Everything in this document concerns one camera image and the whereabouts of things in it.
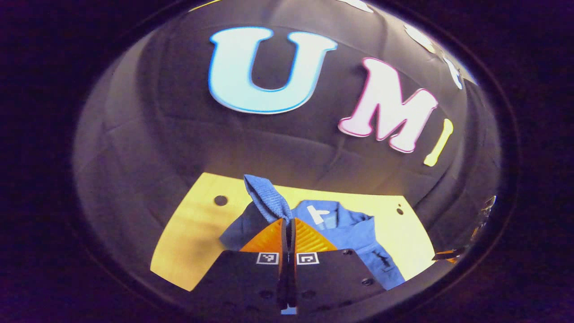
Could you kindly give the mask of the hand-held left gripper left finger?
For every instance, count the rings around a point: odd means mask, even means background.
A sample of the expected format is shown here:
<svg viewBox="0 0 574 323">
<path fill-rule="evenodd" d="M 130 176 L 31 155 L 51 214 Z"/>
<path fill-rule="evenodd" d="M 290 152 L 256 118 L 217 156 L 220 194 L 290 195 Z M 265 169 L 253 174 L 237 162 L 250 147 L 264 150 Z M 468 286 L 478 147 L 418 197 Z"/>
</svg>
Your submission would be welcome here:
<svg viewBox="0 0 574 323">
<path fill-rule="evenodd" d="M 195 309 L 207 317 L 280 316 L 285 229 L 279 219 L 240 251 L 223 251 L 195 287 Z"/>
</svg>

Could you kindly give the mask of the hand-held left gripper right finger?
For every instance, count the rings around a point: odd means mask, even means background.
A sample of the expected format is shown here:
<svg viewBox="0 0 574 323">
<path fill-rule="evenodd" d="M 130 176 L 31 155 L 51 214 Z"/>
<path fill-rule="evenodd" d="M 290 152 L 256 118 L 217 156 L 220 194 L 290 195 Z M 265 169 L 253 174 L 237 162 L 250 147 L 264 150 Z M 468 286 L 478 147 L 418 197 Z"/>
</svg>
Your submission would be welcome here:
<svg viewBox="0 0 574 323">
<path fill-rule="evenodd" d="M 307 223 L 291 221 L 291 307 L 312 314 L 350 306 L 386 289 L 352 248 L 338 249 Z"/>
</svg>

